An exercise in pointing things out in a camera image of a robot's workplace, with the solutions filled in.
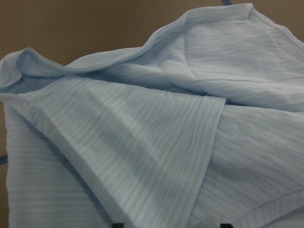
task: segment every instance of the blue line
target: blue line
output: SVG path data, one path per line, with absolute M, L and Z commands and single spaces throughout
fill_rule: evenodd
M 6 163 L 8 163 L 8 156 L 7 155 L 1 156 L 0 157 L 0 165 L 4 165 Z
M 222 2 L 225 6 L 233 5 L 230 0 L 222 0 Z

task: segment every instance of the garment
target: garment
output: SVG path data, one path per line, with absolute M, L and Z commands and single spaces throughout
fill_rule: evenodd
M 143 47 L 0 63 L 11 227 L 301 227 L 304 44 L 252 4 Z

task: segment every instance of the wrinkled fabric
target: wrinkled fabric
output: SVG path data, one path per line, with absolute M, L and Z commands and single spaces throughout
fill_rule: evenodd
M 301 227 L 304 44 L 252 4 L 143 47 L 0 62 L 11 227 Z

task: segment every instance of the brown background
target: brown background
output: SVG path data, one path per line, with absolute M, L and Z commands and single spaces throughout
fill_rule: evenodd
M 275 23 L 288 27 L 304 41 L 303 0 L 231 0 L 252 2 Z M 0 58 L 34 48 L 43 56 L 66 65 L 87 54 L 142 46 L 158 28 L 185 11 L 222 6 L 220 0 L 1 0 Z M 3 104 L 0 103 L 0 156 L 6 154 Z M 0 166 L 0 228 L 8 227 L 5 178 Z

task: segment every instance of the light blue fabric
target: light blue fabric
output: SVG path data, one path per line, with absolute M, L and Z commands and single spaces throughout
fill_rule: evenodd
M 304 44 L 252 4 L 192 9 L 67 66 L 8 54 L 0 92 L 11 227 L 301 226 Z M 69 190 L 84 207 L 50 213 L 73 210 Z

